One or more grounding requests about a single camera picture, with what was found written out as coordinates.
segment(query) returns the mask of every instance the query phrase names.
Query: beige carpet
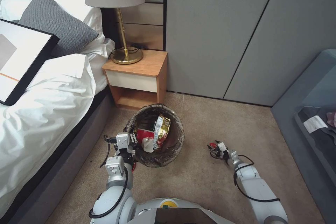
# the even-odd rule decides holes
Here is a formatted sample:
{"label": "beige carpet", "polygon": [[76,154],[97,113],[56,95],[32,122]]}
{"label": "beige carpet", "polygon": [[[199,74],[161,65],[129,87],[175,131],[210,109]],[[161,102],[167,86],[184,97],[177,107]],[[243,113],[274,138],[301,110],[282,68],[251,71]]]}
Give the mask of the beige carpet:
{"label": "beige carpet", "polygon": [[[165,104],[180,116],[185,142],[168,166],[137,166],[133,195],[138,203],[181,198],[232,222],[256,223],[248,200],[233,184],[232,170],[209,155],[206,144],[219,140],[255,162],[261,177],[281,198],[289,223],[324,223],[269,108],[174,93],[167,93]],[[122,131],[133,113],[113,108],[102,136]],[[107,179],[105,169],[99,169],[107,151],[102,136],[48,224],[90,222],[88,212]]]}

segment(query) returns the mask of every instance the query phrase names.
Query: nightstand drawer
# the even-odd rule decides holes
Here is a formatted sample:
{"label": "nightstand drawer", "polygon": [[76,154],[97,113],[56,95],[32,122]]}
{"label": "nightstand drawer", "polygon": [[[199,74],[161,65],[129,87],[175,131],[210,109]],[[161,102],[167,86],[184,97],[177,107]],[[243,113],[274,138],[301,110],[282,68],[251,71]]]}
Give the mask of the nightstand drawer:
{"label": "nightstand drawer", "polygon": [[111,86],[156,92],[156,78],[106,70]]}

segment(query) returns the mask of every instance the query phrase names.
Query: black picture frame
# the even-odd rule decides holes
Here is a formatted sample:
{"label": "black picture frame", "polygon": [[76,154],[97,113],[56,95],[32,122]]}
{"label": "black picture frame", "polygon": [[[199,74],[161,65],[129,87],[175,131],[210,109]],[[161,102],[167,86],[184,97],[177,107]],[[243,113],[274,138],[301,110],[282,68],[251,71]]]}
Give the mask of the black picture frame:
{"label": "black picture frame", "polygon": [[42,47],[42,49],[36,55],[35,59],[32,61],[31,65],[28,67],[26,72],[23,74],[23,76],[20,78],[20,80],[18,80],[18,83],[13,88],[13,90],[9,94],[9,96],[5,100],[0,99],[1,104],[11,106],[11,105],[14,105],[17,102],[17,100],[23,95],[26,88],[28,87],[28,85],[30,84],[32,79],[35,77],[35,75],[37,74],[37,72],[39,71],[39,69],[41,68],[43,63],[50,57],[50,53],[54,49],[55,45],[58,43],[59,38],[57,36],[55,36],[54,34],[44,32],[44,31],[41,31],[41,30],[37,30],[37,29],[31,28],[31,27],[23,26],[21,24],[13,23],[13,22],[10,22],[10,21],[7,21],[7,20],[0,19],[0,23],[1,22],[10,23],[10,25],[13,25],[13,26],[19,26],[19,27],[22,27],[22,28],[25,28],[25,29],[37,31],[39,33],[44,33],[44,34],[47,34],[47,35],[50,36],[49,39],[47,40],[47,42]]}

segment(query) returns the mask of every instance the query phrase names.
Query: white duvet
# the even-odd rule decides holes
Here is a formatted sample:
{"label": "white duvet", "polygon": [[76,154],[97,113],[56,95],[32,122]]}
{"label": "white duvet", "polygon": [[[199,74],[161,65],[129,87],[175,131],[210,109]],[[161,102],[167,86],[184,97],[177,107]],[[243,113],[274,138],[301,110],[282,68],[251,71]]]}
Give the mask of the white duvet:
{"label": "white duvet", "polygon": [[88,111],[96,90],[85,55],[48,60],[13,106],[0,104],[0,218]]}

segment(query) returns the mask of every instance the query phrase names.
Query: bed frame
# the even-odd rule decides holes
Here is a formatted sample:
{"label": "bed frame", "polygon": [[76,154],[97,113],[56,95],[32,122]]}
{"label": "bed frame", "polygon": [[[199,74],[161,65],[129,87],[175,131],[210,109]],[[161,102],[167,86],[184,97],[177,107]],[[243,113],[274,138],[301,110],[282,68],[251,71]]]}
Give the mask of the bed frame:
{"label": "bed frame", "polygon": [[[114,10],[101,9],[101,13],[105,37],[111,38],[116,48],[120,47]],[[106,87],[95,96],[84,118],[25,184],[0,219],[1,223],[42,224],[47,221],[99,139],[112,105],[113,99]]]}

